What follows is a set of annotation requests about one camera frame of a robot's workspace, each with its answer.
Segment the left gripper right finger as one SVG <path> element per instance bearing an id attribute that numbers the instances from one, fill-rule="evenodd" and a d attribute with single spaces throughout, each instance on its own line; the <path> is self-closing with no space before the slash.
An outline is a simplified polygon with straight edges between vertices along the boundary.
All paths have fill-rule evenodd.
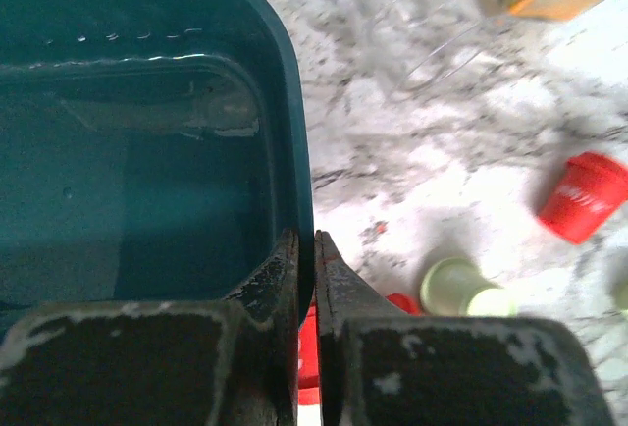
<path id="1" fill-rule="evenodd" d="M 326 425 L 610 425 L 590 360 L 561 323 L 412 316 L 315 237 Z"/>

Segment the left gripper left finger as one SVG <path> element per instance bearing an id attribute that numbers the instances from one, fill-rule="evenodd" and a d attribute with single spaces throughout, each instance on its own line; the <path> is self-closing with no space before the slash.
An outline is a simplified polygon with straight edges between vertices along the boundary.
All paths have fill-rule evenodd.
<path id="1" fill-rule="evenodd" d="M 225 298 L 51 303 L 1 345 L 5 425 L 293 425 L 297 234 Z"/>

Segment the teal storage basket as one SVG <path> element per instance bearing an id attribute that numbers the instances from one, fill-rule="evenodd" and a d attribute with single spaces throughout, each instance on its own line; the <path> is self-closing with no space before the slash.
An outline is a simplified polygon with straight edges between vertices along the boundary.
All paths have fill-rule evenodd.
<path id="1" fill-rule="evenodd" d="M 266 0 L 1 0 L 1 305 L 211 299 L 313 216 Z"/>

